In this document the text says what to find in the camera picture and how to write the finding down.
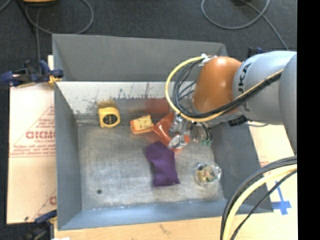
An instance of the black cable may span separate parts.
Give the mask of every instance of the black cable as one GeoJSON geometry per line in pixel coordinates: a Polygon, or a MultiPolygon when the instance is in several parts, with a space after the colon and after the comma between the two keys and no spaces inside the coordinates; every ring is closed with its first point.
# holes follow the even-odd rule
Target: black cable
{"type": "Polygon", "coordinates": [[[175,81],[173,85],[173,95],[172,95],[172,102],[173,104],[178,107],[180,111],[186,114],[192,114],[195,115],[194,112],[190,112],[187,108],[185,108],[181,103],[179,102],[181,99],[179,99],[179,93],[180,93],[180,87],[182,86],[183,82],[186,81],[186,79],[189,77],[191,70],[202,61],[203,59],[199,59],[192,64],[189,64],[188,66],[181,69],[181,72],[178,74],[177,80],[175,81]]]}
{"type": "MultiPolygon", "coordinates": [[[[88,25],[87,25],[85,28],[83,28],[82,30],[80,30],[80,31],[78,31],[78,32],[73,33],[73,34],[75,34],[75,35],[82,34],[82,33],[84,33],[85,31],[87,31],[87,30],[91,27],[91,25],[92,25],[92,23],[93,23],[93,21],[94,21],[94,17],[95,17],[94,10],[93,10],[93,8],[91,7],[91,5],[90,5],[86,0],[80,0],[80,1],[83,2],[83,3],[89,8],[90,14],[91,14],[91,18],[90,18],[90,21],[89,21],[88,25]]],[[[47,29],[44,29],[43,27],[39,26],[38,24],[36,24],[35,22],[33,22],[33,21],[31,20],[31,18],[30,18],[30,16],[29,16],[29,13],[28,13],[28,7],[25,8],[25,13],[26,13],[26,16],[27,16],[28,20],[30,21],[30,23],[31,23],[35,28],[37,28],[37,29],[39,29],[39,30],[41,30],[41,31],[49,34],[49,35],[54,34],[54,32],[49,31],[49,30],[47,30],[47,29]]]]}
{"type": "Polygon", "coordinates": [[[284,46],[284,48],[288,51],[289,48],[287,47],[287,45],[285,44],[285,42],[283,41],[283,39],[281,38],[280,34],[278,33],[278,31],[276,30],[276,28],[272,25],[272,23],[264,16],[264,13],[266,11],[266,9],[268,8],[269,6],[269,3],[270,3],[270,0],[267,0],[265,2],[265,5],[262,9],[262,11],[259,11],[256,7],[254,7],[252,4],[244,1],[244,0],[237,0],[237,1],[240,1],[244,4],[246,4],[247,6],[249,6],[250,8],[252,8],[253,10],[255,10],[257,13],[258,13],[258,16],[256,18],[254,18],[253,20],[251,20],[250,22],[246,23],[246,24],[243,24],[243,25],[240,25],[240,26],[225,26],[225,25],[221,25],[221,24],[218,24],[216,23],[215,21],[213,21],[208,15],[207,13],[205,12],[205,2],[207,0],[202,0],[201,2],[201,12],[203,14],[203,16],[210,22],[212,23],[213,25],[215,25],[216,27],[219,27],[219,28],[222,28],[224,30],[241,30],[241,29],[244,29],[246,27],[249,27],[250,25],[252,25],[253,23],[255,23],[260,17],[263,18],[268,24],[269,26],[272,28],[272,30],[274,31],[274,33],[276,34],[276,36],[278,37],[278,39],[280,40],[280,42],[282,43],[282,45],[284,46]]]}
{"type": "Polygon", "coordinates": [[[1,7],[0,7],[0,13],[2,10],[4,10],[10,3],[12,0],[7,0],[1,7]]]}
{"type": "Polygon", "coordinates": [[[288,178],[290,178],[292,175],[296,174],[298,170],[294,170],[290,173],[288,173],[286,176],[284,176],[279,182],[277,182],[265,195],[263,198],[260,199],[260,201],[253,207],[253,209],[248,213],[248,215],[245,217],[245,219],[238,225],[238,227],[235,229],[235,231],[232,234],[232,237],[230,240],[234,240],[236,235],[238,234],[241,227],[245,224],[245,222],[250,218],[250,216],[258,209],[258,207],[288,178]]]}
{"type": "Polygon", "coordinates": [[[239,198],[241,193],[244,191],[244,189],[256,178],[263,177],[264,173],[267,173],[269,171],[272,171],[274,169],[282,168],[285,166],[291,166],[297,164],[297,157],[296,156],[290,156],[283,159],[279,159],[277,161],[271,162],[267,164],[266,166],[262,167],[260,170],[255,172],[254,174],[250,175],[247,179],[245,179],[240,186],[232,193],[229,200],[227,201],[223,214],[221,219],[221,228],[220,228],[220,239],[223,240],[223,234],[225,230],[225,224],[226,220],[228,218],[228,215],[230,213],[230,210],[232,209],[235,201],[239,198]]]}
{"type": "MultiPolygon", "coordinates": [[[[194,112],[184,111],[184,114],[188,117],[197,118],[197,119],[198,118],[207,118],[209,116],[212,116],[212,115],[220,113],[220,112],[223,112],[221,115],[224,115],[224,114],[234,110],[236,107],[239,107],[240,105],[245,103],[248,99],[252,98],[254,95],[256,95],[259,91],[261,91],[265,87],[267,87],[270,84],[272,84],[273,82],[279,80],[281,77],[281,74],[282,74],[282,71],[267,77],[260,84],[256,85],[250,91],[248,91],[248,93],[245,94],[244,96],[239,96],[239,97],[235,98],[234,100],[232,100],[231,102],[229,102],[225,105],[222,105],[216,109],[213,109],[213,110],[205,112],[205,113],[196,113],[196,114],[194,112]]],[[[175,100],[175,103],[176,103],[175,104],[176,107],[179,108],[179,101],[175,100]]]]}

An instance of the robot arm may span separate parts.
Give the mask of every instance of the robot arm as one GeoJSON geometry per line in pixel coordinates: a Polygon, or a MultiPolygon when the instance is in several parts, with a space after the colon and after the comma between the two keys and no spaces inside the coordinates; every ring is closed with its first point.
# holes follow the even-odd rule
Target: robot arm
{"type": "MultiPolygon", "coordinates": [[[[201,57],[179,65],[169,75],[167,85],[174,73],[197,61],[201,57]]],[[[250,121],[284,124],[293,152],[297,153],[296,52],[261,53],[242,63],[230,57],[212,57],[201,68],[195,82],[190,110],[180,105],[176,93],[174,89],[171,100],[166,92],[166,98],[173,110],[187,121],[213,126],[244,116],[250,121]]]]}

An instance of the blue clamp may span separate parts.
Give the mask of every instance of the blue clamp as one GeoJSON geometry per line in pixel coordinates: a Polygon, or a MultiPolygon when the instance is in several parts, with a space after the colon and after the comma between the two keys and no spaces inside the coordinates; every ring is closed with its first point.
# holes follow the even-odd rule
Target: blue clamp
{"type": "Polygon", "coordinates": [[[17,87],[32,83],[46,83],[50,80],[50,76],[57,79],[61,79],[64,76],[62,69],[51,70],[46,61],[41,60],[39,62],[41,73],[37,72],[27,60],[23,67],[16,71],[8,71],[0,74],[1,83],[8,85],[9,87],[17,87]]]}

